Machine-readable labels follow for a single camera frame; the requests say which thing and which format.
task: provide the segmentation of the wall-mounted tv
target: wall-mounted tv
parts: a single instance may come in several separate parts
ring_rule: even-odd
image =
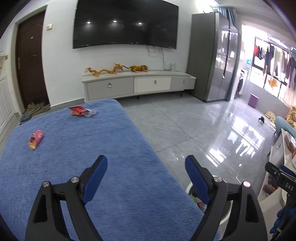
[[[73,48],[130,43],[175,49],[178,11],[163,0],[78,0]]]

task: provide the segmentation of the hanging clothes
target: hanging clothes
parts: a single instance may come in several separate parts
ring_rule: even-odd
[[[290,88],[291,83],[293,81],[293,83],[294,83],[294,90],[295,90],[296,89],[296,75],[294,76],[294,79],[292,79],[292,74],[293,74],[293,70],[294,69],[296,70],[296,60],[295,60],[294,57],[291,57],[290,60],[291,60],[291,64],[290,64],[291,68],[290,68],[289,88]]]
[[[278,62],[281,63],[281,57],[282,57],[282,50],[278,51],[277,49],[274,49],[274,67],[273,67],[273,71],[271,73],[271,76],[274,76],[274,72],[276,73],[276,76],[278,75]]]
[[[291,58],[289,58],[288,63],[287,63],[287,68],[286,68],[286,78],[289,79],[290,78],[290,70],[291,70]]]
[[[281,72],[285,73],[287,69],[287,59],[285,57],[285,52],[282,51],[282,57],[281,57]]]
[[[271,65],[271,60],[274,57],[274,46],[270,45],[269,50],[267,49],[266,53],[266,60],[265,63],[267,65],[267,71],[266,73],[270,75],[270,65]]]
[[[263,57],[262,57],[262,48],[260,48],[260,46],[258,47],[258,54],[257,54],[257,57],[262,60]]]
[[[257,56],[258,55],[258,46],[255,45],[254,47],[254,56]]]
[[[262,49],[262,59],[265,59],[266,58],[266,50],[265,49]]]

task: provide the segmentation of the golden dragon decoration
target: golden dragon decoration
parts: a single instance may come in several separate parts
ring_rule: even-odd
[[[90,67],[87,67],[85,68],[84,72],[90,72],[92,73],[93,75],[95,76],[99,76],[102,72],[107,72],[109,74],[117,74],[117,71],[118,70],[122,70],[123,71],[123,68],[127,68],[127,69],[131,69],[131,71],[133,72],[147,72],[148,71],[148,66],[147,65],[141,65],[141,66],[136,66],[136,65],[133,65],[131,67],[126,67],[124,65],[120,65],[120,64],[116,64],[114,63],[114,68],[113,70],[108,70],[108,69],[101,69],[100,71],[96,71],[95,69],[92,69]]]

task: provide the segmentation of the refrigerator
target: refrigerator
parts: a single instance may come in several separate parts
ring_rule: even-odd
[[[221,13],[193,14],[187,73],[196,83],[188,92],[206,102],[226,99],[237,46],[238,31]]]

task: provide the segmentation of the baseboard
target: baseboard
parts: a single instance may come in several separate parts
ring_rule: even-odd
[[[18,113],[15,113],[11,119],[8,121],[7,125],[4,127],[3,131],[0,133],[0,143],[2,142],[6,132],[8,131],[8,129],[10,128],[10,126],[12,125],[12,123],[14,122],[14,120],[19,116]]]
[[[84,98],[78,98],[78,99],[74,99],[74,100],[70,100],[70,101],[62,102],[62,103],[60,103],[60,104],[52,105],[52,106],[50,106],[50,108],[52,108],[52,107],[57,107],[57,108],[58,108],[59,106],[61,106],[61,105],[63,105],[63,104],[68,104],[68,103],[71,103],[71,102],[76,103],[76,102],[78,102],[79,100],[82,101],[82,104],[85,103],[85,102],[84,102]]]

